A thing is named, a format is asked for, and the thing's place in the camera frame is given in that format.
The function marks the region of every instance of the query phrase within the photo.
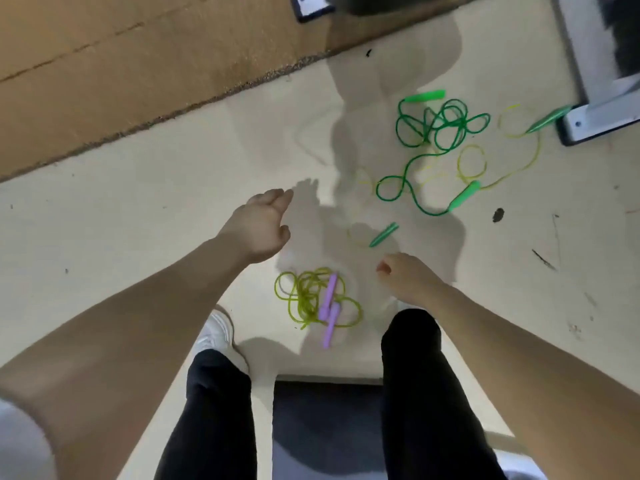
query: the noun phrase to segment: person's right arm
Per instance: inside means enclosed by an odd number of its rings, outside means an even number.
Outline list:
[[[378,277],[426,309],[550,480],[640,478],[640,395],[476,304],[420,259],[386,256]]]

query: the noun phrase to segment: beige floor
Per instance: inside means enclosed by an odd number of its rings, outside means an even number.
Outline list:
[[[271,475],[277,373],[380,376],[392,304],[372,270],[390,250],[418,255],[484,306],[640,391],[640,212],[628,213],[640,207],[640,127],[574,148],[549,128],[533,168],[429,218],[408,196],[371,198],[369,179],[399,172],[415,154],[394,139],[397,100],[436,88],[494,115],[469,140],[490,155],[484,183],[526,163],[536,137],[504,133],[577,101],[550,1],[478,1],[0,185],[0,363],[211,237],[252,194],[295,187],[291,242],[221,300],[252,368],[261,479]],[[456,156],[417,165],[430,204],[462,190]],[[471,154],[467,164],[468,173],[480,167]],[[498,207],[505,217],[494,224]],[[391,221],[400,224],[392,239],[362,247]],[[273,295],[279,272],[315,266],[340,270],[366,309],[330,351],[317,330],[297,330]],[[485,428],[508,433],[448,341],[445,352]],[[121,478],[151,477],[184,403],[185,370]]]

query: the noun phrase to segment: white sleeve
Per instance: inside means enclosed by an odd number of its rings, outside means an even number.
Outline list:
[[[42,429],[0,399],[0,480],[56,480],[56,464]]]

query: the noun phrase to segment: hand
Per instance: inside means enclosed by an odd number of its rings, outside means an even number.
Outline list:
[[[378,279],[400,301],[424,306],[426,295],[447,285],[415,256],[388,254],[376,268]]]
[[[291,238],[282,216],[293,199],[293,190],[268,190],[254,195],[231,215],[218,235],[230,236],[248,263],[275,256]]]

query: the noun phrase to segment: black pants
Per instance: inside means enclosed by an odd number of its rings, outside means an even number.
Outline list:
[[[383,448],[389,480],[505,480],[423,310],[398,313],[382,338]],[[251,380],[215,350],[196,355],[187,404],[156,480],[253,480]]]

